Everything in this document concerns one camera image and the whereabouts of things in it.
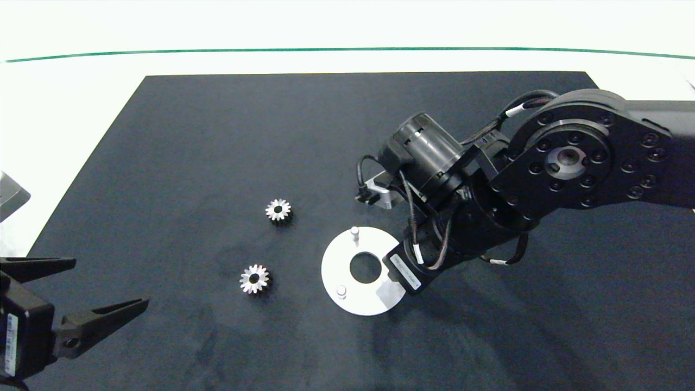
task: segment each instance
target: gear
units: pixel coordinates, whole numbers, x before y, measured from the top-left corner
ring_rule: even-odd
[[[241,274],[241,289],[248,294],[259,294],[270,288],[270,274],[263,265],[249,266]]]
[[[292,205],[283,199],[273,200],[265,209],[265,215],[275,225],[285,225],[292,221]]]

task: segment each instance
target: metal pin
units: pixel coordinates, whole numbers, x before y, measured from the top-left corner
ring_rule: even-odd
[[[359,243],[359,228],[358,227],[350,228],[350,233],[352,234],[352,241],[355,244],[358,244]]]
[[[345,285],[338,285],[336,288],[336,293],[340,298],[345,298],[345,295],[348,293],[348,290],[345,288]]]

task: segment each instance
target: metal plate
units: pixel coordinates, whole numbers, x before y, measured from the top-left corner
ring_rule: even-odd
[[[326,248],[321,263],[321,278],[328,296],[345,311],[355,315],[377,315],[393,308],[405,289],[389,278],[389,270],[382,265],[379,277],[368,284],[359,282],[350,273],[350,262],[355,255],[369,253],[383,259],[398,241],[388,232],[374,227],[358,227],[340,233]]]

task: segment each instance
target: green line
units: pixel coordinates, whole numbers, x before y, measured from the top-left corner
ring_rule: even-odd
[[[57,58],[89,57],[89,56],[114,56],[116,54],[158,54],[158,53],[220,53],[220,52],[250,52],[250,51],[569,51],[576,53],[601,53],[601,54],[625,54],[628,56],[647,56],[664,58],[681,58],[695,60],[695,56],[680,54],[644,53],[640,51],[620,51],[602,49],[569,49],[562,47],[304,47],[304,48],[268,48],[268,49],[162,49],[162,50],[126,50],[126,51],[98,51],[95,53],[60,54],[57,56],[16,58],[5,60],[7,63],[21,63],[24,61],[55,60]]]

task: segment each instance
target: black table surface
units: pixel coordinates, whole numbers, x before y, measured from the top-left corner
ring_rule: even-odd
[[[326,294],[328,243],[401,238],[407,211],[354,201],[354,164],[411,114],[459,139],[527,90],[582,72],[146,77],[32,256],[76,268],[27,284],[60,315],[151,296],[148,311],[34,390],[684,390],[695,384],[694,216],[634,202],[559,210],[514,266],[459,265],[391,311]],[[519,122],[512,122],[513,129]],[[369,166],[369,173],[376,168]],[[269,224],[286,198],[295,221]],[[275,278],[242,293],[250,264]]]

